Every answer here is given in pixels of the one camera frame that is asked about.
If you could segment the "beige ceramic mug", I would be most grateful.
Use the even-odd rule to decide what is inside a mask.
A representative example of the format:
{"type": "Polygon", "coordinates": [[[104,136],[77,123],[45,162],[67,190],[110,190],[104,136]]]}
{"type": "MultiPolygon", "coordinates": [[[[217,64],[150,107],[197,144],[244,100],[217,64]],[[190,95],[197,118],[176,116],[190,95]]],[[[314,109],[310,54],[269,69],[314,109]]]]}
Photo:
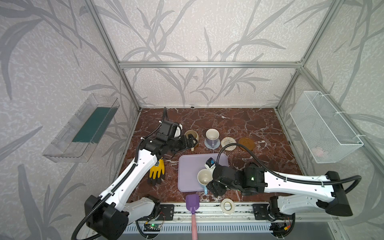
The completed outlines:
{"type": "Polygon", "coordinates": [[[190,147],[190,150],[192,152],[195,151],[195,148],[199,145],[199,135],[194,130],[188,130],[185,132],[186,139],[188,141],[188,144],[193,144],[193,147],[190,147]]]}

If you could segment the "amber round coaster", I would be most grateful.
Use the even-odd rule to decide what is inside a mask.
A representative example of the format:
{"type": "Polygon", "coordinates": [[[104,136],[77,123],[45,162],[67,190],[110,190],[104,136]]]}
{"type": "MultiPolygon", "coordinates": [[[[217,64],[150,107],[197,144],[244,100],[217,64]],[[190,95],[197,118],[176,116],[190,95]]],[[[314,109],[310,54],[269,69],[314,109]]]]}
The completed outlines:
{"type": "Polygon", "coordinates": [[[250,138],[240,138],[239,144],[246,147],[250,151],[253,151],[255,148],[255,142],[250,138]]]}

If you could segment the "grey blue woven coaster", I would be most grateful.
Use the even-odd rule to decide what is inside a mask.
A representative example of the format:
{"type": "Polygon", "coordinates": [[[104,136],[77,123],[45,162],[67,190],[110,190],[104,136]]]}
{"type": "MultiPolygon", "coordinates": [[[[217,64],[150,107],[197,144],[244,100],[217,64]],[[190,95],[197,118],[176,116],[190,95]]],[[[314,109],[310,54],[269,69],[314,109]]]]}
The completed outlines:
{"type": "Polygon", "coordinates": [[[220,139],[210,140],[208,138],[205,139],[205,146],[210,150],[215,150],[221,145],[220,139]]]}

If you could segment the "white mug blue handle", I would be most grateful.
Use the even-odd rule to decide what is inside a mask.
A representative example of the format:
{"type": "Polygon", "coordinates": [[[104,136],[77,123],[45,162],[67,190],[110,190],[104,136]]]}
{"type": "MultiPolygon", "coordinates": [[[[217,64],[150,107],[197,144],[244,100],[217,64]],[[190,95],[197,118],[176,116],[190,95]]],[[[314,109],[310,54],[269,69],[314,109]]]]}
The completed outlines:
{"type": "Polygon", "coordinates": [[[213,180],[213,173],[208,169],[200,170],[197,175],[197,179],[199,184],[204,188],[205,195],[207,195],[207,185],[213,180]]]}

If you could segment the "white patterned woven coaster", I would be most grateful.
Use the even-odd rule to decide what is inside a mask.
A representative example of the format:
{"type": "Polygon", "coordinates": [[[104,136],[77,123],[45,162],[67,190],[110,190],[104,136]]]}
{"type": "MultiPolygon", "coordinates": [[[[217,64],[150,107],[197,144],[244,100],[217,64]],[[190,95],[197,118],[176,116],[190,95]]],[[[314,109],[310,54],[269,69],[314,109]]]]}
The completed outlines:
{"type": "Polygon", "coordinates": [[[221,146],[226,151],[233,151],[237,146],[233,145],[236,143],[236,140],[231,137],[225,137],[221,140],[221,146]]]}

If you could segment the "white mug purple handle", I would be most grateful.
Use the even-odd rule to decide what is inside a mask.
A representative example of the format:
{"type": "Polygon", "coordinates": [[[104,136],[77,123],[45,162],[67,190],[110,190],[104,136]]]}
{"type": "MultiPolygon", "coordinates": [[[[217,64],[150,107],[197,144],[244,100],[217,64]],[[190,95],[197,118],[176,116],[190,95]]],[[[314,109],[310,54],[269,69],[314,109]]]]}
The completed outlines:
{"type": "Polygon", "coordinates": [[[219,139],[219,137],[220,137],[220,133],[216,129],[209,129],[206,132],[206,138],[210,140],[216,140],[216,139],[219,139]]]}

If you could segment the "white speckled mug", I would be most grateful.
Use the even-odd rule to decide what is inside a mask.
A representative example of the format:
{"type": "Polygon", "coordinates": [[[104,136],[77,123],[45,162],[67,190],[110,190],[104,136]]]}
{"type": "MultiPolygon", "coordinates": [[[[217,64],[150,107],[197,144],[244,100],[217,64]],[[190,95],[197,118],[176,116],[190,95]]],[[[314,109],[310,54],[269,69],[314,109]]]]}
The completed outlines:
{"type": "Polygon", "coordinates": [[[183,126],[181,124],[176,124],[176,132],[175,132],[174,137],[175,138],[180,137],[182,134],[182,131],[183,131],[183,126]]]}

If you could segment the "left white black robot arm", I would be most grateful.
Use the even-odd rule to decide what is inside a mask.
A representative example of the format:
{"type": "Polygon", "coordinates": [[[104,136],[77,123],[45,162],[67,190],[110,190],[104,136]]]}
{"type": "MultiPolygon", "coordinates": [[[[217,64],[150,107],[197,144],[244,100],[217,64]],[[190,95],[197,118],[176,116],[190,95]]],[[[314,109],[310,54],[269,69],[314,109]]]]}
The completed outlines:
{"type": "Polygon", "coordinates": [[[76,240],[83,226],[94,230],[92,240],[104,237],[117,240],[126,227],[140,218],[152,214],[155,201],[144,198],[133,203],[133,210],[124,211],[127,200],[146,173],[168,153],[195,148],[198,140],[191,134],[185,136],[178,123],[163,120],[148,136],[141,139],[135,157],[122,174],[99,196],[91,195],[85,202],[85,217],[76,226],[71,238],[76,240]]]}

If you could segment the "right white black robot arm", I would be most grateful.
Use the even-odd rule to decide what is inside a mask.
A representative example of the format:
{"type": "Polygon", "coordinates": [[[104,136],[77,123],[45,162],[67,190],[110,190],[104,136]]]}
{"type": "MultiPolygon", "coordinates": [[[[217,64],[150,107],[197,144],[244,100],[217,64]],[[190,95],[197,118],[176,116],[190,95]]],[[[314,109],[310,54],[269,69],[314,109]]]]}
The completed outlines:
{"type": "Polygon", "coordinates": [[[269,214],[294,215],[297,212],[323,209],[332,216],[353,215],[347,194],[361,181],[361,176],[341,179],[334,171],[322,176],[299,176],[269,171],[252,163],[242,171],[220,165],[210,158],[205,167],[212,180],[207,189],[215,197],[223,196],[228,190],[239,191],[243,196],[264,193],[283,193],[283,197],[270,199],[269,214]]]}

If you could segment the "yellow black work glove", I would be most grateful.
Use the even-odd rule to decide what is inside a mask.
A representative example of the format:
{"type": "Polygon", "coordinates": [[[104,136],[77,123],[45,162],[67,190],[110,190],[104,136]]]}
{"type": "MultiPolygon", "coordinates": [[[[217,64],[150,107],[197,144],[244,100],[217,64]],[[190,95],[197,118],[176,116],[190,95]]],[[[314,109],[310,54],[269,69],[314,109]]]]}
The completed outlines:
{"type": "Polygon", "coordinates": [[[161,158],[153,167],[151,167],[149,172],[148,183],[152,186],[156,186],[162,183],[162,180],[165,177],[165,164],[164,159],[161,158]]]}

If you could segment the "lilac plastic tray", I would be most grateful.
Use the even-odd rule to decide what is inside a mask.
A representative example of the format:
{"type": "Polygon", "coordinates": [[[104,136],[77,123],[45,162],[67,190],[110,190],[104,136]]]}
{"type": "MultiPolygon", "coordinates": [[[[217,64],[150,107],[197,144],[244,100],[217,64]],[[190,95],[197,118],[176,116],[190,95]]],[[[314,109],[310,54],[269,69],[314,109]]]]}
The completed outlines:
{"type": "Polygon", "coordinates": [[[183,155],[179,158],[178,189],[183,193],[201,192],[204,187],[198,182],[198,172],[205,169],[206,161],[216,160],[218,153],[183,155]]]}

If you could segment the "white tape roll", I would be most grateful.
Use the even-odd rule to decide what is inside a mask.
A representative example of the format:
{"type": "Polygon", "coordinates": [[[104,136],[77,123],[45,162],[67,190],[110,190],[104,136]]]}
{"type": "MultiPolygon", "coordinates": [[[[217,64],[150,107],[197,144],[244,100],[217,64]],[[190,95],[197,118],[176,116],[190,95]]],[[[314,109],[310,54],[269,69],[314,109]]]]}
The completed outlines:
{"type": "Polygon", "coordinates": [[[225,215],[232,215],[235,211],[236,205],[231,199],[223,199],[220,207],[225,215]]]}

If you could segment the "purple pink spatula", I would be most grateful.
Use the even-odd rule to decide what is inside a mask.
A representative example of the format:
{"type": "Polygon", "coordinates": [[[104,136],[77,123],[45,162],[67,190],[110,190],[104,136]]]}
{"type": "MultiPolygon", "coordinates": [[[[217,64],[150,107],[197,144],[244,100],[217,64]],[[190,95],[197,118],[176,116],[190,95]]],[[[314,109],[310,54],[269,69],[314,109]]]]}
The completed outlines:
{"type": "Polygon", "coordinates": [[[191,231],[192,231],[192,240],[198,240],[198,230],[196,223],[196,211],[199,209],[199,195],[192,194],[186,196],[186,208],[191,212],[191,231]]]}

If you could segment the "clear plastic wall shelf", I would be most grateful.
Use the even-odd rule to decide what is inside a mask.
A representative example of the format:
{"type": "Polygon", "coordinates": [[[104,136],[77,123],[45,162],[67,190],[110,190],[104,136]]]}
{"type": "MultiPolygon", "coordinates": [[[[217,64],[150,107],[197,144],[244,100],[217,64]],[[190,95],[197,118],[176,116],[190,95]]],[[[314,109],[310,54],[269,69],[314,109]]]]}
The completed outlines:
{"type": "Polygon", "coordinates": [[[90,94],[43,151],[54,163],[86,163],[120,107],[117,97],[90,94]]]}

